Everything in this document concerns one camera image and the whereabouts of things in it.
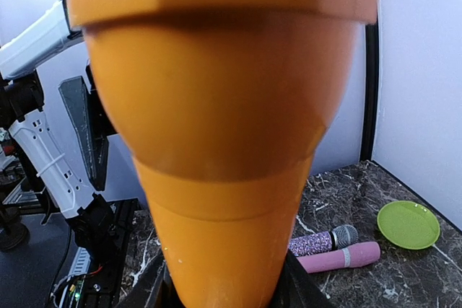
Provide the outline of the black front rail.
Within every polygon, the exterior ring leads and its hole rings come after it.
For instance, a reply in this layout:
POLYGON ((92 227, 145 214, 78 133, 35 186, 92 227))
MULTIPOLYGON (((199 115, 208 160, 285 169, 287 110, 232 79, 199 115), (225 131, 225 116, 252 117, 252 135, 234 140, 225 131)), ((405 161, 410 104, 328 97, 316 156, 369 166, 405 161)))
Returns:
POLYGON ((94 194, 88 207, 80 207, 66 222, 77 246, 90 255, 88 274, 79 279, 79 297, 73 307, 115 307, 119 302, 126 251, 137 199, 107 202, 94 194))

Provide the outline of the lime green plate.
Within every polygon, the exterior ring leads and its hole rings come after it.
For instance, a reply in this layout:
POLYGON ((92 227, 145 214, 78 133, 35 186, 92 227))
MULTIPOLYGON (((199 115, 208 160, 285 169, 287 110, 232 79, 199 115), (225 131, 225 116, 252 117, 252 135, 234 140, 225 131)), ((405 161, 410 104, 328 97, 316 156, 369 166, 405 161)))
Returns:
POLYGON ((406 250, 424 250, 440 238, 440 222, 426 206, 413 201, 393 201, 378 212, 380 233, 406 250))

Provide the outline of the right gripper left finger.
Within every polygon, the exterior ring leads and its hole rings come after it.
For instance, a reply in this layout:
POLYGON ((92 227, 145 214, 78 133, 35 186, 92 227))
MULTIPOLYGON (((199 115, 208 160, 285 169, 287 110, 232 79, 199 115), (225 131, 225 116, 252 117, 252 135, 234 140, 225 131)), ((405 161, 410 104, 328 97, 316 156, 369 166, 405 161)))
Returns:
POLYGON ((120 308, 177 307, 177 292, 164 260, 153 261, 141 275, 120 308))

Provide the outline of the pink microphone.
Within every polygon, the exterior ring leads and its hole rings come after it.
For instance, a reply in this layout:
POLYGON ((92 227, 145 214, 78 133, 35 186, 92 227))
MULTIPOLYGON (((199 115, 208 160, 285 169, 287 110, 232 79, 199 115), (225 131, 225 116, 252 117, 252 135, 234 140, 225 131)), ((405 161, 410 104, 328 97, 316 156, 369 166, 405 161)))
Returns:
POLYGON ((306 255, 298 261, 307 273, 322 273, 343 268, 362 268, 380 259, 381 249, 377 242, 360 242, 340 250, 306 255))

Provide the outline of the purple glitter microphone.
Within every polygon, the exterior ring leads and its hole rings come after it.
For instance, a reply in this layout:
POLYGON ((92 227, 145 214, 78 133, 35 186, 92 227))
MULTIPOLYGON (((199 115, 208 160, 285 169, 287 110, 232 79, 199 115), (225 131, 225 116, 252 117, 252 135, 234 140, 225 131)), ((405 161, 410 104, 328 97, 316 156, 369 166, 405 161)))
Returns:
POLYGON ((343 249, 359 241, 357 229, 349 224, 337 226, 331 231, 296 237, 289 242, 289 251, 295 257, 316 255, 343 249))

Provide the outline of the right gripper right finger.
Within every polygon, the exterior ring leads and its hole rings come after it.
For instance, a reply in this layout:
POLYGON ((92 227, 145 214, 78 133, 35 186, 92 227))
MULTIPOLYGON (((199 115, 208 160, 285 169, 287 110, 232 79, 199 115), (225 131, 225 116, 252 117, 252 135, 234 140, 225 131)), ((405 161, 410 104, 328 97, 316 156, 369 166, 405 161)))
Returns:
POLYGON ((274 292, 274 307, 334 308, 298 259, 288 250, 274 292))

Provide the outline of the orange microphone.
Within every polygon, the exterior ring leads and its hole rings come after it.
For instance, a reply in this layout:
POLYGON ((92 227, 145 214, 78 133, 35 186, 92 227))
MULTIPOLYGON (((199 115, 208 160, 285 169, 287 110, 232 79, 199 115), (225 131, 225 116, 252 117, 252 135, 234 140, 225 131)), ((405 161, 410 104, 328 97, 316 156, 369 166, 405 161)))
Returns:
POLYGON ((267 307, 377 0, 67 0, 186 307, 267 307))

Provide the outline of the black left frame post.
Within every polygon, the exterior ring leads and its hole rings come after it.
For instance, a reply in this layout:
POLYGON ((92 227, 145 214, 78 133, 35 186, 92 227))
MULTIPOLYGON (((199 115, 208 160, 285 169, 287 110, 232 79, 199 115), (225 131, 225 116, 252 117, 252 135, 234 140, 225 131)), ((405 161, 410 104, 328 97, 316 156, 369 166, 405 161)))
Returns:
POLYGON ((365 26, 365 106, 359 160, 371 160, 375 141, 380 84, 379 20, 365 26))

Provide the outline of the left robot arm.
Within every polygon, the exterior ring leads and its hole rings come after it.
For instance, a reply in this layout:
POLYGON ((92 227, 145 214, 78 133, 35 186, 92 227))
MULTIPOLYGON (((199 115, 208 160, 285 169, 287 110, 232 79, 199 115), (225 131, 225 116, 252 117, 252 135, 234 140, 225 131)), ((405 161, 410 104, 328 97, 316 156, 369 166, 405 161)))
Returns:
POLYGON ((101 191, 108 166, 108 137, 114 127, 103 110, 89 66, 86 77, 60 83, 58 90, 77 135, 89 180, 85 184, 59 148, 45 111, 37 69, 83 41, 71 25, 66 0, 58 0, 16 38, 1 47, 1 127, 16 141, 53 204, 75 234, 99 239, 108 233, 113 212, 101 191))

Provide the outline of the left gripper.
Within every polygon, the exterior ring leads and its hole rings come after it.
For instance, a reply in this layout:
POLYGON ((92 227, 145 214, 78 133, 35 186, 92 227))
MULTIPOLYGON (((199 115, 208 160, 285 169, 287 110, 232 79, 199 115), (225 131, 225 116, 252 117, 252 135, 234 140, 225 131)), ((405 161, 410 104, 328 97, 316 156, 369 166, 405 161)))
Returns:
POLYGON ((85 72, 89 90, 82 76, 61 82, 58 90, 77 135, 88 179, 95 190, 103 191, 107 177, 108 138, 118 132, 103 107, 89 63, 85 72))

